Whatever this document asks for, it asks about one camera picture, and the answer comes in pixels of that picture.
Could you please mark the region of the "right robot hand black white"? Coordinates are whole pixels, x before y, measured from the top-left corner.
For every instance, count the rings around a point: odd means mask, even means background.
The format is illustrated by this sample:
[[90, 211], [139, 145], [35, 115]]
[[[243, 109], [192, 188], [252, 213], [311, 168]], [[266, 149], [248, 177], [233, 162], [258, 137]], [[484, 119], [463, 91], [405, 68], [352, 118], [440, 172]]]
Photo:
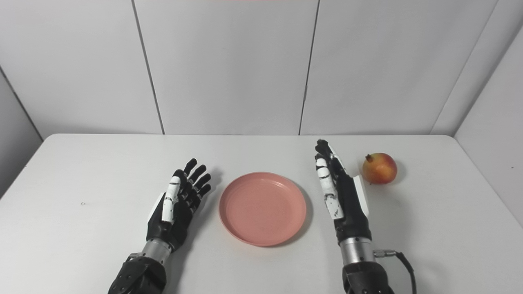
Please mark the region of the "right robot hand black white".
[[315, 169], [338, 243], [349, 238], [372, 240], [368, 203], [360, 176], [351, 177], [329, 142], [315, 146]]

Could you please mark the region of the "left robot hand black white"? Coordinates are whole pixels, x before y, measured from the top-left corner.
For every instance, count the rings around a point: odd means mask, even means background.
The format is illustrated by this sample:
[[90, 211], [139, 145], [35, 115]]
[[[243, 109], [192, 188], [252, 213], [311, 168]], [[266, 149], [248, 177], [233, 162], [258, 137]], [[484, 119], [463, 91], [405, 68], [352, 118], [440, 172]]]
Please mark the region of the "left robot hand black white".
[[176, 170], [166, 191], [159, 196], [148, 221], [146, 240], [158, 239], [172, 251], [179, 249], [188, 236], [194, 214], [211, 190], [207, 166], [189, 160], [184, 169]]

